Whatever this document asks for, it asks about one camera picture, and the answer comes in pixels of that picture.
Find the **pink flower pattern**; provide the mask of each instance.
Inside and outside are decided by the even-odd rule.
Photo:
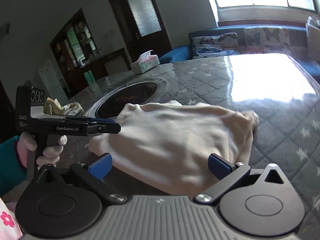
[[[5,226],[10,226],[12,228],[14,227],[14,222],[12,221],[12,217],[6,212],[3,211],[0,218],[3,220],[3,223]]]

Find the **gray ribbed panel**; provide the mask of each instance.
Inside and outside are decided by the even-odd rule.
[[[125,205],[109,207],[100,221],[83,234],[64,240],[245,239],[257,238],[231,230],[212,207],[195,204],[187,196],[134,196]],[[292,235],[282,239],[298,240]]]

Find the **wooden door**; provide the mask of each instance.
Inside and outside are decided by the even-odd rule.
[[[109,0],[132,61],[149,50],[163,56],[171,50],[154,0]]]
[[[15,128],[15,116],[14,108],[2,86],[0,81],[0,117],[2,119],[2,125],[0,129],[0,143],[10,139],[14,135],[17,135],[18,132]]]

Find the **pillow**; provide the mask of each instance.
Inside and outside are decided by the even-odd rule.
[[[320,29],[306,23],[309,59],[320,61]]]
[[[290,50],[289,29],[249,27],[244,29],[247,46],[284,45]]]
[[[216,56],[238,55],[237,33],[192,38],[193,59]]]
[[[198,48],[193,51],[192,59],[205,58],[205,57],[218,57],[218,56],[231,56],[239,55],[236,50],[220,50],[216,48]]]
[[[292,56],[292,53],[285,45],[261,45],[261,46],[248,46],[247,47],[248,54],[265,54],[265,53],[282,53],[289,56]]]

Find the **gloved hand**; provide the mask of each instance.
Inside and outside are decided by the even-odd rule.
[[[60,160],[60,154],[63,151],[63,146],[67,143],[67,137],[65,135],[61,136],[57,142],[59,145],[50,146],[44,149],[43,156],[38,157],[37,164],[38,169],[47,163],[51,163],[56,166],[56,163]],[[23,132],[20,135],[20,139],[17,143],[17,152],[21,164],[26,168],[28,161],[28,152],[35,151],[37,149],[37,143],[33,135]]]

